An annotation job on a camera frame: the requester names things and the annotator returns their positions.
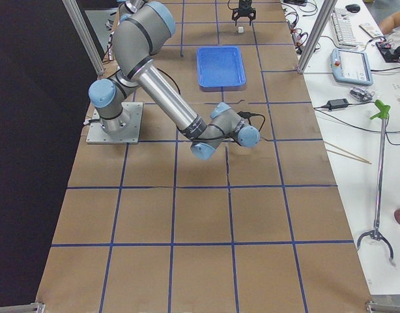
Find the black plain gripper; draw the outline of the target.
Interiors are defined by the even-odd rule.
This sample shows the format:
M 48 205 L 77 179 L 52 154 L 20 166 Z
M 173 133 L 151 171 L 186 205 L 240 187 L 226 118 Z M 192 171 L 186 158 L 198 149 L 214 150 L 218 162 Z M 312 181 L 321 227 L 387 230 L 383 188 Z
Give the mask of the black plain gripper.
M 238 8 L 232 10 L 231 19 L 234 21 L 235 25 L 237 25 L 237 20 L 240 18 L 240 10 L 248 10 L 247 17 L 249 18 L 249 25 L 252 24 L 252 21 L 256 19 L 256 10 L 251 6 L 252 0 L 239 0 Z

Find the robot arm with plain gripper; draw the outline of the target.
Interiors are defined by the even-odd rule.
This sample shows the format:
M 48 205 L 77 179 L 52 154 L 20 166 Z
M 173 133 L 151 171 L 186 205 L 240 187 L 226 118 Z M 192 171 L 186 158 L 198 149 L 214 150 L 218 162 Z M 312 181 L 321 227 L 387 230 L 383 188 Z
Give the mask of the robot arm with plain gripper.
M 117 1 L 119 16 L 124 14 L 135 14 L 145 4 L 146 0 L 120 0 Z

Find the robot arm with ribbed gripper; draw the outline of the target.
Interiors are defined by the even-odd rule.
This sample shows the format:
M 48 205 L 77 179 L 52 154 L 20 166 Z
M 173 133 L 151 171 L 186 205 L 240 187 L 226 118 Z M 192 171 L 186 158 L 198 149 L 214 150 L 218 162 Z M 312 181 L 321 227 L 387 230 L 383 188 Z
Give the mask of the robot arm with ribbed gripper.
M 157 1 L 147 1 L 135 14 L 119 16 L 112 38 L 119 70 L 89 87 L 89 98 L 100 118 L 117 118 L 122 112 L 122 102 L 140 87 L 191 141 L 190 149 L 197 158 L 210 158 L 227 138 L 243 147 L 256 146 L 259 131 L 229 105 L 220 102 L 210 114 L 210 124 L 206 124 L 154 66 L 153 55 L 174 33 L 172 14 Z

